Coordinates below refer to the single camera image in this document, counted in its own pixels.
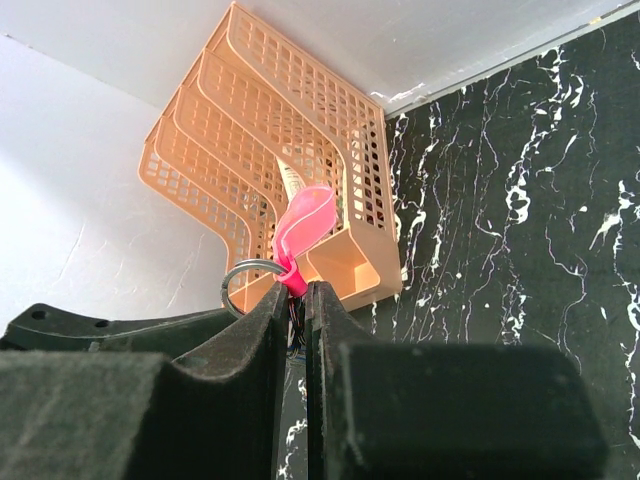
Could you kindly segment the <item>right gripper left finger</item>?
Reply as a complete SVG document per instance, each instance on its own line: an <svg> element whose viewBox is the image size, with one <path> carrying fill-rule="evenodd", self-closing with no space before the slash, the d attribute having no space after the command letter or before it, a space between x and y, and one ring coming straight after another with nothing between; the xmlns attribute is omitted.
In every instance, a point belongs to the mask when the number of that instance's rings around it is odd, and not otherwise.
<svg viewBox="0 0 640 480"><path fill-rule="evenodd" d="M271 479L288 294L190 351L3 351L5 479Z"/></svg>

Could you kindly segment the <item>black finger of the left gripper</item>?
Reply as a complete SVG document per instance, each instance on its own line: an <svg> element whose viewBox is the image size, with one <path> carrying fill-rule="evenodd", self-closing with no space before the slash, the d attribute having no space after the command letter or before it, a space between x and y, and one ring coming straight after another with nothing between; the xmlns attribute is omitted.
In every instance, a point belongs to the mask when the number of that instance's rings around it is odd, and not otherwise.
<svg viewBox="0 0 640 480"><path fill-rule="evenodd" d="M214 309L165 318L108 320L34 304L12 320L3 351L190 351L236 318Z"/></svg>

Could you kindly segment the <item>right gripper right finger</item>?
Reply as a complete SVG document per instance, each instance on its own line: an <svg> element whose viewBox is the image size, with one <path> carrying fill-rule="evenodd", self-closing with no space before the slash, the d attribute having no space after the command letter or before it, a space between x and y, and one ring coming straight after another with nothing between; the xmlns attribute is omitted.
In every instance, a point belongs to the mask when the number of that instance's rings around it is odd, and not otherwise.
<svg viewBox="0 0 640 480"><path fill-rule="evenodd" d="M305 296L312 479L600 479L608 447L574 365L545 347L403 344Z"/></svg>

